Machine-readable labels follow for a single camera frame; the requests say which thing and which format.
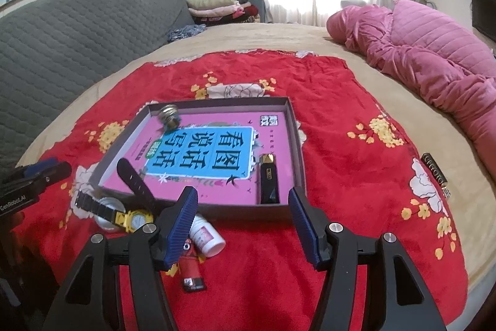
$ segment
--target headboard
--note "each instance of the headboard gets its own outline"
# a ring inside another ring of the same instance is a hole
[[[193,24],[185,0],[38,0],[0,19],[0,175],[70,103]]]

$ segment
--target stack of folded blankets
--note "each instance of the stack of folded blankets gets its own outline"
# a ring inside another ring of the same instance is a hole
[[[196,24],[221,25],[241,23],[259,14],[250,2],[240,4],[238,0],[186,0],[189,12]]]

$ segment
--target television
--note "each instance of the television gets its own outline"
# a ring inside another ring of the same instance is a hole
[[[496,42],[495,0],[472,0],[472,26]]]

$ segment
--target metal bolt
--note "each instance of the metal bolt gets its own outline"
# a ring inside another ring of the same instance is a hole
[[[155,230],[157,230],[157,226],[155,226],[153,223],[147,223],[143,226],[143,232],[145,233],[153,233]]]
[[[103,240],[103,235],[100,233],[94,234],[91,236],[91,243],[98,244]]]
[[[329,230],[334,233],[341,233],[343,231],[343,225],[341,223],[331,223],[329,225]]]
[[[385,233],[384,234],[384,239],[388,243],[394,243],[397,240],[396,239],[396,236],[394,234],[392,234],[392,233]]]

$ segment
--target red lighter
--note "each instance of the red lighter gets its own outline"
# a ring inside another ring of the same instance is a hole
[[[198,254],[190,238],[184,242],[183,255],[179,257],[178,267],[185,292],[199,292],[207,287],[200,274]]]

